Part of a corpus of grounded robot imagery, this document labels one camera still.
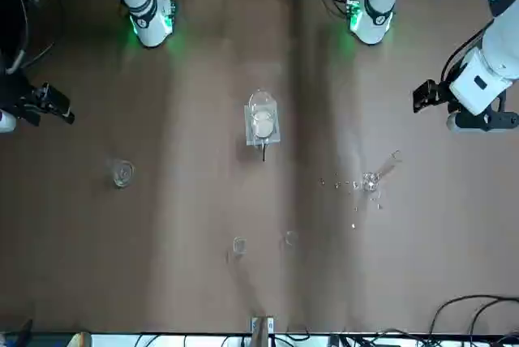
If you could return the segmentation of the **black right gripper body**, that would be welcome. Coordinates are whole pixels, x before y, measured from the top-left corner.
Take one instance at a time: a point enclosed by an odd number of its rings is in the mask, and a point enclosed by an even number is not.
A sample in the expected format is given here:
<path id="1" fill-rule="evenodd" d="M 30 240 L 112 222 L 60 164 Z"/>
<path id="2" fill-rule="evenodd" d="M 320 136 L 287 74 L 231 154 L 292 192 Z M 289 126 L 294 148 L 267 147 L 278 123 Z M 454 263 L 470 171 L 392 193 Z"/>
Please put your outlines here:
<path id="1" fill-rule="evenodd" d="M 29 124 L 39 126 L 42 114 L 52 114 L 70 125 L 75 121 L 69 97 L 48 83 L 33 88 L 18 101 L 18 118 Z"/>

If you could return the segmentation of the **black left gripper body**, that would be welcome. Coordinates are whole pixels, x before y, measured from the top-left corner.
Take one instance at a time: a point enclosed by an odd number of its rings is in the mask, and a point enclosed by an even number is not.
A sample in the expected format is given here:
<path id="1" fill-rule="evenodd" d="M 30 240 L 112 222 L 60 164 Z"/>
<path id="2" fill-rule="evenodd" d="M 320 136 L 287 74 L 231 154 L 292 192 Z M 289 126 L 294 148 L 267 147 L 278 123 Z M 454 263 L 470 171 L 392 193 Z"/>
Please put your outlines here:
<path id="1" fill-rule="evenodd" d="M 427 79 L 424 83 L 413 90 L 413 112 L 429 106 L 437 106 L 447 102 L 448 92 L 444 84 L 437 84 L 433 79 Z"/>

